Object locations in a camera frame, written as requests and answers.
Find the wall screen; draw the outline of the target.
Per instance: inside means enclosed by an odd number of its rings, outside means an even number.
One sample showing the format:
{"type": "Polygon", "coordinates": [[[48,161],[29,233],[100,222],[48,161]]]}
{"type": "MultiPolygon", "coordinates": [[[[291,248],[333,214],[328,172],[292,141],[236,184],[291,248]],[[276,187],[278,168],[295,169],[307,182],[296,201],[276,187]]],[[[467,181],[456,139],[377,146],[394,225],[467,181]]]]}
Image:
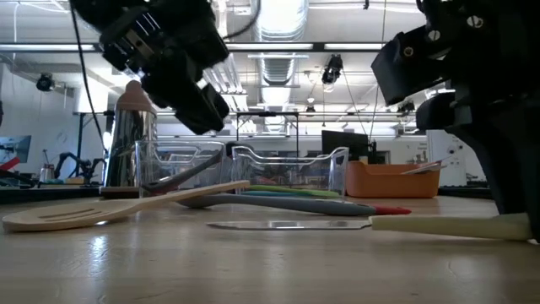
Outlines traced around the wall screen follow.
{"type": "Polygon", "coordinates": [[[0,164],[18,157],[26,163],[30,152],[31,136],[0,137],[0,164]]]}

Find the orange plastic bin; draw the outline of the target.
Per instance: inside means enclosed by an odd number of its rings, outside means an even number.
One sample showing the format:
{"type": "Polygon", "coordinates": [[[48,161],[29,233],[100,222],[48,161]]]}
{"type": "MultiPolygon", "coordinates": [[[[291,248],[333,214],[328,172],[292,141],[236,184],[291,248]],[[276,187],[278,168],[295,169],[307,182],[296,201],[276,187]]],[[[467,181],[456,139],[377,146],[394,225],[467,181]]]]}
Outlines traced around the orange plastic bin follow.
{"type": "Polygon", "coordinates": [[[354,198],[433,198],[440,172],[406,174],[419,165],[366,165],[350,161],[346,169],[346,194],[354,198]]]}

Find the clear plastic bin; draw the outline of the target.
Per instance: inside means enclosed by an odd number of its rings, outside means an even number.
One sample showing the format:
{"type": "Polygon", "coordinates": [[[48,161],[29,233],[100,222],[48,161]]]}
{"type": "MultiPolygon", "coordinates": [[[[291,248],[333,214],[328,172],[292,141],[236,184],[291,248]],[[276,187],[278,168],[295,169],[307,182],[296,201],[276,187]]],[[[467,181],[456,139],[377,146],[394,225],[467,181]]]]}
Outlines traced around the clear plastic bin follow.
{"type": "Polygon", "coordinates": [[[218,164],[210,166],[168,193],[225,182],[227,180],[226,161],[230,156],[229,146],[215,141],[138,141],[136,143],[136,182],[139,195],[150,197],[165,194],[152,194],[143,190],[141,186],[143,183],[157,182],[187,171],[202,164],[219,151],[223,152],[223,158],[218,164]]]}
{"type": "Polygon", "coordinates": [[[327,190],[345,195],[348,149],[314,157],[263,157],[246,146],[232,149],[231,179],[252,185],[327,190]]]}

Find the wooden slotted spatula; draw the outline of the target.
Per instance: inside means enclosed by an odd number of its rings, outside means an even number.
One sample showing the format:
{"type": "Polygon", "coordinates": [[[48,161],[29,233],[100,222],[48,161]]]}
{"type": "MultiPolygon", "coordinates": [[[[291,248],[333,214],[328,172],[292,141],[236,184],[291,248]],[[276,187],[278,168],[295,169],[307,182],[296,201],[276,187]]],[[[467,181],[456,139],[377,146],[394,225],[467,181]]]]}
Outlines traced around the wooden slotted spatula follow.
{"type": "Polygon", "coordinates": [[[247,180],[167,193],[154,197],[60,204],[5,215],[3,229],[10,232],[61,231],[118,220],[165,203],[249,187],[247,180]]]}

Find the grey silicone spoon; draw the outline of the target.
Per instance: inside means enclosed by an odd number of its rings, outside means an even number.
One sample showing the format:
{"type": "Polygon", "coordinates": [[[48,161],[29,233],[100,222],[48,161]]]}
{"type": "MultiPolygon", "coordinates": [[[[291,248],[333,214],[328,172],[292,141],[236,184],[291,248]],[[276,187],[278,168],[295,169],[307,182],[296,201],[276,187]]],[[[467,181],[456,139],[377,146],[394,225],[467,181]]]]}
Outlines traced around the grey silicone spoon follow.
{"type": "Polygon", "coordinates": [[[192,209],[203,209],[220,204],[244,204],[330,216],[375,215],[374,207],[319,198],[268,197],[222,193],[189,198],[179,201],[178,204],[192,209]]]}

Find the red small silicone spatula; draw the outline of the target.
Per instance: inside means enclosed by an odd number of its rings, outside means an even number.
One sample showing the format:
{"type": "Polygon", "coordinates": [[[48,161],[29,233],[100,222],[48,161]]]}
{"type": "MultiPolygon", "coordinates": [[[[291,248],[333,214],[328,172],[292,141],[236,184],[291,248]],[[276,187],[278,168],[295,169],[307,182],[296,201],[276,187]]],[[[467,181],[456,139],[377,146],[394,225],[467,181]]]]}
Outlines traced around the red small silicone spatula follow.
{"type": "Polygon", "coordinates": [[[401,207],[372,206],[371,208],[373,209],[371,215],[405,215],[412,213],[410,209],[401,207]]]}

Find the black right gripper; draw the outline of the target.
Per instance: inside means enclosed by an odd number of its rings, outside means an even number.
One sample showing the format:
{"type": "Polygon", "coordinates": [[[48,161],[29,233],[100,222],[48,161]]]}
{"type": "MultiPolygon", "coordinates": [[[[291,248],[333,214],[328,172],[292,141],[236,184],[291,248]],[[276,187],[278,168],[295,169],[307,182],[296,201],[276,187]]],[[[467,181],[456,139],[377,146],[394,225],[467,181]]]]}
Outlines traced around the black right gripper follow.
{"type": "Polygon", "coordinates": [[[423,123],[508,117],[540,90],[540,0],[421,0],[431,65],[454,91],[421,105],[423,123]]]}

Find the white pillar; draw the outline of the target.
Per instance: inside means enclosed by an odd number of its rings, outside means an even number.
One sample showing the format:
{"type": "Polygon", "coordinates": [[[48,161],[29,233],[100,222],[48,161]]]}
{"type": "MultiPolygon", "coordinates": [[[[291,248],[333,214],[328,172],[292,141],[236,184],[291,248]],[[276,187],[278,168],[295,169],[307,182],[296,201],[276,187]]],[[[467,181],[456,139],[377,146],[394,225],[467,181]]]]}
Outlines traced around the white pillar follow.
{"type": "Polygon", "coordinates": [[[429,160],[441,160],[440,186],[466,186],[468,182],[486,182],[486,176],[471,147],[444,130],[426,132],[429,160]]]}

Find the black background monitor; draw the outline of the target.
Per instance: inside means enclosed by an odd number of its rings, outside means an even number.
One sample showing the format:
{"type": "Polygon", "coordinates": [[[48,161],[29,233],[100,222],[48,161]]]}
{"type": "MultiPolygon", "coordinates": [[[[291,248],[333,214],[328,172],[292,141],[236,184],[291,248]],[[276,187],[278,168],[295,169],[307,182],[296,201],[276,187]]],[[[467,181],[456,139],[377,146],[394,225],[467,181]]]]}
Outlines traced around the black background monitor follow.
{"type": "Polygon", "coordinates": [[[360,133],[345,133],[323,130],[321,148],[324,154],[331,154],[337,148],[348,148],[349,159],[359,160],[369,155],[368,136],[360,133]]]}

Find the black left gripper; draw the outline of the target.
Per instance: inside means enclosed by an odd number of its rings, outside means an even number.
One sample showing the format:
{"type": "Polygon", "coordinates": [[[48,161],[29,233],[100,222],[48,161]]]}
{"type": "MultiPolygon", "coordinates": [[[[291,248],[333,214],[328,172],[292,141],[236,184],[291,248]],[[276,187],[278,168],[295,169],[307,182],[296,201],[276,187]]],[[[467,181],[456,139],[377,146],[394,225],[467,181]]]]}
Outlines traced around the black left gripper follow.
{"type": "Polygon", "coordinates": [[[197,85],[205,69],[230,54],[215,27],[212,5],[208,0],[148,0],[143,7],[143,41],[152,52],[141,64],[143,89],[156,106],[172,108],[196,135],[221,131],[227,104],[211,84],[197,85]]]}

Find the blue stand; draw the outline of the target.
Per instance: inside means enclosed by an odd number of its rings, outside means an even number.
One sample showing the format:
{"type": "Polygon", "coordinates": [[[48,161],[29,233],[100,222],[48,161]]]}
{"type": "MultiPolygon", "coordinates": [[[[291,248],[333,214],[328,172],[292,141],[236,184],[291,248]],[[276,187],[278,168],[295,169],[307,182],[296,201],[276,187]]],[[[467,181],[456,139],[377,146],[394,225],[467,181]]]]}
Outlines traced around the blue stand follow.
{"type": "MultiPolygon", "coordinates": [[[[83,135],[84,135],[84,119],[86,114],[85,113],[79,113],[79,122],[78,122],[78,143],[77,143],[77,153],[76,156],[80,159],[81,152],[82,152],[82,143],[83,143],[83,135]]],[[[77,164],[75,167],[75,176],[79,177],[79,169],[80,165],[77,164]]]]}

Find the green small silicone spatula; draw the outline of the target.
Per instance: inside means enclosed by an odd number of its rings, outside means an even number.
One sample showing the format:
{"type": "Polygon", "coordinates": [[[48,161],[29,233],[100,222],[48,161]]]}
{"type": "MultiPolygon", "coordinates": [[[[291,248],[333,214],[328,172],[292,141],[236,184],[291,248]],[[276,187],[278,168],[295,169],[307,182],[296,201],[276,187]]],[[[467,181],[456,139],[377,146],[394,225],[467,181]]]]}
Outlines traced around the green small silicone spatula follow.
{"type": "Polygon", "coordinates": [[[319,198],[341,198],[343,195],[333,191],[327,190],[315,190],[307,188],[291,188],[269,185],[252,185],[249,187],[250,191],[266,191],[277,193],[296,193],[305,196],[319,197],[319,198]]]}

